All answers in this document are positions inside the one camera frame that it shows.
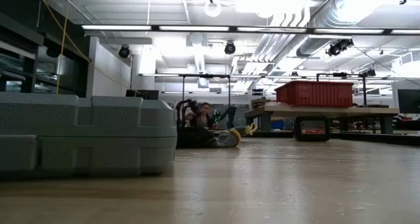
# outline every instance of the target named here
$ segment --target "ceiling duct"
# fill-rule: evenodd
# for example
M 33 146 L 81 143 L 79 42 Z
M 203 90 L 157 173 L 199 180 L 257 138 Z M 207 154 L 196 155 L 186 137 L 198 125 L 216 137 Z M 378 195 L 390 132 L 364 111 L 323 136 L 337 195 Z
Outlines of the ceiling duct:
M 305 26 L 310 19 L 309 6 L 302 0 L 264 0 L 268 6 L 273 6 L 282 12 L 275 13 L 270 26 Z M 277 7 L 277 3 L 287 8 Z M 253 61 L 270 62 L 291 41 L 294 35 L 264 34 L 261 42 L 251 57 Z
M 310 27 L 350 28 L 369 16 L 383 0 L 330 0 L 309 22 Z M 308 38 L 296 51 L 300 57 L 309 57 L 331 39 Z
M 201 33 L 192 33 L 187 38 L 187 46 L 189 43 L 194 48 L 194 62 L 196 63 L 197 73 L 206 74 L 204 63 L 204 46 L 207 46 L 207 36 Z M 198 78 L 198 87 L 206 89 L 209 87 L 209 81 L 205 78 Z

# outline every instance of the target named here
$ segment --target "pipe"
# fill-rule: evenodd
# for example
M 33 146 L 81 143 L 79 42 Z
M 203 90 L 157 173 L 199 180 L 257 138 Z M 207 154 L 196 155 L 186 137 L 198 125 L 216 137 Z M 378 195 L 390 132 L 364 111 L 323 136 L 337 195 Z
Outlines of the pipe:
M 149 22 L 150 22 L 150 5 L 151 4 L 152 4 L 152 0 L 149 0 L 149 5 L 147 5 L 147 23 L 146 23 L 147 25 L 149 25 Z
M 185 94 L 185 77 L 182 77 L 182 101 L 184 102 L 184 94 Z
M 276 14 L 274 15 L 270 26 L 280 26 L 285 20 L 285 14 Z M 254 53 L 252 54 L 252 59 L 254 61 L 258 61 L 259 57 L 261 56 L 261 54 L 264 53 L 264 50 L 266 49 L 266 46 L 268 45 L 268 42 L 273 42 L 274 38 L 278 38 L 276 37 L 278 36 L 278 34 L 276 35 L 272 35 L 272 34 L 264 34 L 261 42 L 258 44 L 257 49 L 255 49 Z
M 363 77 L 363 106 L 367 106 L 368 105 L 368 100 L 366 99 L 366 77 Z
M 262 51 L 256 56 L 257 57 L 257 60 L 259 62 L 260 61 L 263 61 L 264 56 L 267 53 L 271 53 L 273 51 L 274 47 L 278 43 L 277 40 L 279 39 L 279 37 L 281 37 L 280 34 L 275 34 L 275 35 L 271 36 L 271 38 L 266 42 L 265 46 L 262 48 Z
M 185 10 L 186 22 L 187 22 L 187 24 L 191 24 L 191 20 L 190 20 L 190 13 L 188 12 L 188 7 L 187 7 L 187 5 L 186 5 L 186 0 L 182 0 L 182 3 L 184 4 L 184 10 Z
M 310 14 L 310 17 L 316 16 L 317 13 L 322 10 L 322 8 L 329 2 L 330 0 L 324 1 L 312 14 Z
M 301 21 L 297 23 L 298 27 L 303 27 L 308 23 L 310 20 L 310 9 L 309 6 L 305 6 L 304 9 L 301 11 L 301 14 L 303 13 L 303 17 L 301 18 Z M 273 51 L 268 54 L 265 58 L 265 61 L 272 61 L 279 53 L 280 51 L 295 37 L 295 35 L 283 35 L 283 40 L 281 45 L 277 45 Z
M 310 21 L 310 26 L 317 28 L 354 27 L 357 23 L 373 12 L 382 0 L 331 0 L 324 8 Z M 348 13 L 356 5 L 364 6 L 364 11 Z M 307 39 L 297 49 L 298 56 L 311 56 L 318 52 L 331 39 Z
M 228 80 L 229 80 L 229 87 L 228 87 L 228 94 L 229 94 L 228 108 L 230 108 L 230 77 L 228 77 Z

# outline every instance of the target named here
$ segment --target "wall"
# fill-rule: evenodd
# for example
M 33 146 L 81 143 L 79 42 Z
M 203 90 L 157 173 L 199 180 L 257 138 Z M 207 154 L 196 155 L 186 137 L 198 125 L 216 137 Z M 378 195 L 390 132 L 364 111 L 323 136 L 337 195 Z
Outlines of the wall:
M 64 25 L 64 16 L 51 9 L 57 20 Z M 51 36 L 61 42 L 62 30 L 47 10 L 42 0 L 0 0 L 0 12 L 21 23 L 25 27 L 44 36 Z M 89 38 L 80 25 L 67 23 L 66 31 L 84 55 L 89 54 Z M 66 48 L 76 50 L 67 41 Z
M 88 70 L 86 96 L 124 97 L 130 86 L 130 66 L 102 46 L 97 37 L 91 38 L 89 52 L 92 64 Z
M 133 89 L 154 90 L 155 77 L 140 77 L 138 74 L 154 74 L 156 72 L 156 54 L 152 45 L 135 46 L 132 53 L 133 67 L 131 69 Z
M 414 82 L 415 83 L 408 80 L 404 80 L 404 81 L 395 81 L 392 83 L 392 96 L 394 97 L 394 104 L 396 108 L 399 108 L 399 102 L 398 102 L 399 89 L 420 89 L 420 80 L 416 80 Z

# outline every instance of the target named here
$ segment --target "workbench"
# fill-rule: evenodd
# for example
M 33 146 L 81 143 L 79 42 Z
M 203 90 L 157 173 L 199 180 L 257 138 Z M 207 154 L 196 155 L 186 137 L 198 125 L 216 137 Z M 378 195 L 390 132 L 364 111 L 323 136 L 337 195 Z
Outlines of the workbench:
M 349 118 L 379 118 L 381 133 L 392 134 L 392 118 L 400 113 L 397 108 L 328 108 L 289 106 L 284 103 L 277 105 L 260 106 L 257 109 L 245 113 L 247 124 L 253 123 L 254 118 L 259 119 L 261 131 L 271 131 L 272 118 L 295 117 L 295 116 L 325 116 L 340 121 L 340 130 L 348 131 Z

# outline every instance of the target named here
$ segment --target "wooden floor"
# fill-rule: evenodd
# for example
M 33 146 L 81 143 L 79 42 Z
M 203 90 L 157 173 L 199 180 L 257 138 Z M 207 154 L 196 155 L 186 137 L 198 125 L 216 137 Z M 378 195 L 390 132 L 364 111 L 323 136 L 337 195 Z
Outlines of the wooden floor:
M 0 223 L 420 223 L 420 149 L 245 139 L 133 179 L 0 183 Z

